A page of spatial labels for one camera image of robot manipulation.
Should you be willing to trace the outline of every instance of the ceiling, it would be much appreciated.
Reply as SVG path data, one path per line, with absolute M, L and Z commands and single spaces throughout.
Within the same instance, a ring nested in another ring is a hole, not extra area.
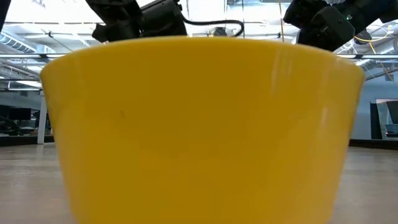
M 143 6 L 152 0 L 137 0 Z M 237 19 L 245 23 L 245 38 L 282 41 L 280 8 L 278 0 L 181 0 L 183 14 L 193 21 L 212 21 Z M 282 0 L 281 9 L 284 15 L 290 1 Z M 12 0 L 2 35 L 26 44 L 36 53 L 65 54 L 74 50 L 100 44 L 91 37 L 96 23 L 101 19 L 90 9 L 85 0 Z M 227 28 L 238 29 L 238 26 L 227 25 Z M 187 25 L 190 36 L 206 36 L 211 29 L 203 26 Z M 299 31 L 296 27 L 283 24 L 285 41 L 294 42 Z M 392 50 L 383 50 L 395 39 L 398 33 L 396 22 L 382 24 L 376 21 L 368 27 L 368 32 L 380 54 L 389 54 Z M 0 44 L 0 53 L 21 53 L 9 46 Z M 366 45 L 348 42 L 336 51 L 337 54 L 372 54 Z M 39 72 L 45 62 L 13 60 L 24 68 Z M 358 65 L 369 65 L 370 62 L 358 62 Z M 370 72 L 378 72 L 378 63 L 370 65 Z

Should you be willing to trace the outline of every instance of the yellow bowl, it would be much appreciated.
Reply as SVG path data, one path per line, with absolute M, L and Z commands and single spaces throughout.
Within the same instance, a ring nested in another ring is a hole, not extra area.
M 168 37 L 74 52 L 44 84 L 79 223 L 326 223 L 361 69 L 326 51 Z

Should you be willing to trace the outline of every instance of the wire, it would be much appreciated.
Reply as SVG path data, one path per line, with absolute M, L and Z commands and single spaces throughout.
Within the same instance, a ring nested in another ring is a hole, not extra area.
M 371 46 L 371 49 L 372 49 L 373 53 L 374 53 L 374 54 L 377 54 L 377 53 L 376 53 L 376 50 L 375 50 L 374 47 L 373 47 L 373 44 L 372 44 L 372 43 L 369 43 L 369 45 Z M 383 63 L 380 62 L 380 65 L 383 67 L 384 72 L 387 74 L 387 76 L 390 78 L 390 80 L 391 80 L 391 81 L 394 81 L 394 78 L 390 75 L 390 73 L 389 73 L 388 70 L 385 68 L 385 66 L 383 65 Z
M 68 49 L 70 52 L 73 51 L 72 49 L 70 49 L 69 47 L 67 47 L 65 44 L 59 42 L 56 38 L 54 38 L 54 36 L 52 35 L 51 31 L 49 32 L 48 35 L 49 35 L 49 37 L 50 37 L 51 39 L 53 39 L 54 41 L 56 41 L 58 44 L 62 45 L 62 47 L 65 47 L 65 48 Z
M 199 22 L 199 21 L 190 21 L 187 18 L 185 18 L 184 16 L 182 16 L 182 20 L 184 22 L 186 22 L 187 24 L 191 24 L 191 25 L 194 25 L 194 26 L 208 26 L 208 25 L 218 25 L 218 24 L 237 24 L 237 25 L 241 26 L 241 30 L 239 30 L 238 33 L 233 35 L 233 37 L 239 37 L 244 32 L 244 22 L 239 21 L 239 20 L 235 20 L 235 19 L 226 19 L 226 20 L 223 20 L 223 21 L 203 21 L 203 22 Z
M 376 42 L 376 41 L 385 39 L 385 38 L 389 35 L 390 26 L 388 26 L 388 30 L 385 30 L 385 29 L 383 29 L 383 30 L 386 32 L 385 36 L 384 36 L 384 37 L 381 37 L 381 38 L 378 38 L 378 39 L 376 39 L 376 40 L 364 40 L 364 39 L 361 39 L 361 38 L 356 37 L 356 36 L 354 36 L 354 38 L 357 39 L 357 40 L 363 41 L 363 42 L 367 42 L 367 43 Z
M 280 29 L 282 31 L 282 42 L 285 42 L 284 20 L 282 19 L 282 0 L 279 0 L 279 12 L 280 12 Z

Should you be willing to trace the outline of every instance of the black cable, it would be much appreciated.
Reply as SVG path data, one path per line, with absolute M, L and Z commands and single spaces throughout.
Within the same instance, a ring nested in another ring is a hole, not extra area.
M 187 0 L 187 15 L 188 15 L 188 18 L 189 18 L 189 0 Z
M 11 0 L 1 0 L 0 1 L 0 31 L 5 23 L 10 4 L 11 4 Z
M 208 25 L 218 25 L 218 24 L 237 24 L 241 26 L 241 30 L 233 37 L 239 37 L 243 32 L 244 32 L 244 22 L 239 21 L 239 20 L 234 20 L 234 19 L 226 19 L 223 21 L 206 21 L 206 22 L 198 22 L 198 21 L 189 21 L 187 18 L 182 16 L 182 20 L 186 22 L 187 24 L 191 24 L 194 26 L 208 26 Z
M 244 24 L 244 2 L 242 0 L 242 15 L 243 15 L 243 24 Z M 246 32 L 243 31 L 243 38 L 245 38 Z
M 73 51 L 72 49 L 70 49 L 69 47 L 67 47 L 65 44 L 59 42 L 57 39 L 54 38 L 54 36 L 52 35 L 51 31 L 49 32 L 49 37 L 53 40 L 55 40 L 58 44 L 62 45 L 62 47 L 65 47 L 66 49 L 70 50 L 71 52 Z

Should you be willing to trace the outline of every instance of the wooden floor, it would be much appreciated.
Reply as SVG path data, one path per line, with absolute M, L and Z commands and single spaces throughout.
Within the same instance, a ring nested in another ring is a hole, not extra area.
M 398 151 L 350 149 L 331 223 L 398 223 Z M 71 224 L 53 145 L 0 148 L 0 223 Z

